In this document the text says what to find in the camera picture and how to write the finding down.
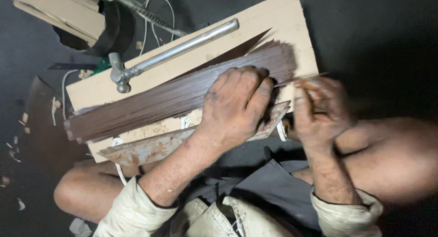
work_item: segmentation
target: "man's right hand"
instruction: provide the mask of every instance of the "man's right hand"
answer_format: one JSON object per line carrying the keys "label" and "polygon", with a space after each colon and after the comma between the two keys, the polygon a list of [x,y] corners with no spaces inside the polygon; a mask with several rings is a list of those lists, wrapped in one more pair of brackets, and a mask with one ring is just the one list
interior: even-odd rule
{"label": "man's right hand", "polygon": [[295,130],[307,149],[325,149],[352,126],[342,85],[312,77],[295,81]]}

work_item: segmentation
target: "knee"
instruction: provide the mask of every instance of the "knee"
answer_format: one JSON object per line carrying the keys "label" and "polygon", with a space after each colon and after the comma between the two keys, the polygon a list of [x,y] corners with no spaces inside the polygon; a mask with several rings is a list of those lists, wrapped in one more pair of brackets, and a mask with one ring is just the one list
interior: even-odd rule
{"label": "knee", "polygon": [[59,181],[53,192],[53,199],[62,211],[72,213],[78,201],[78,190],[80,190],[80,181],[83,178],[85,178],[85,172],[82,169],[73,168]]}

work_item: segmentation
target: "man's left hand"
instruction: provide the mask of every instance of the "man's left hand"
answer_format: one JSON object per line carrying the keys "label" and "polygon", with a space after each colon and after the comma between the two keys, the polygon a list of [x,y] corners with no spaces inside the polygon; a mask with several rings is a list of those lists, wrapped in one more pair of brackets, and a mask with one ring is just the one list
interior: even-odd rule
{"label": "man's left hand", "polygon": [[197,135],[209,137],[221,152],[244,143],[255,134],[272,89],[273,83],[264,69],[228,69],[205,94]]}

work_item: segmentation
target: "metal pipe handle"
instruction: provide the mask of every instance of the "metal pipe handle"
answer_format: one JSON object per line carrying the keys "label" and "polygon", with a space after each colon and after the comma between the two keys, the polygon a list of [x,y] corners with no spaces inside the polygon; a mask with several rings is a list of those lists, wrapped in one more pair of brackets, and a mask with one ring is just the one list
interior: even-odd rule
{"label": "metal pipe handle", "polygon": [[158,66],[168,60],[171,60],[179,55],[187,53],[194,50],[204,44],[221,38],[233,31],[239,29],[239,22],[236,18],[228,21],[216,28],[211,29],[205,33],[200,34],[182,44],[179,44],[169,50],[166,50],[158,55],[155,55],[145,61],[138,63],[129,69],[124,69],[120,67],[120,61],[117,60],[117,56],[111,55],[109,57],[110,63],[112,65],[111,70],[111,80],[117,84],[117,90],[121,93],[126,93],[130,91],[129,79],[140,75],[141,73],[149,70],[155,66]]}

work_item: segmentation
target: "grey trousers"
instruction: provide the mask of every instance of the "grey trousers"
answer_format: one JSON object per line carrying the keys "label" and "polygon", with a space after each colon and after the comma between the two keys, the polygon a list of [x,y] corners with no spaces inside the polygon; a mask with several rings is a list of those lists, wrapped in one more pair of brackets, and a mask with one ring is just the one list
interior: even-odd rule
{"label": "grey trousers", "polygon": [[318,215],[310,201],[312,185],[290,174],[307,166],[307,161],[278,163],[272,159],[247,178],[207,178],[204,187],[190,193],[188,201],[200,197],[212,203],[229,195],[259,207],[286,228],[290,225],[300,231],[320,231]]}

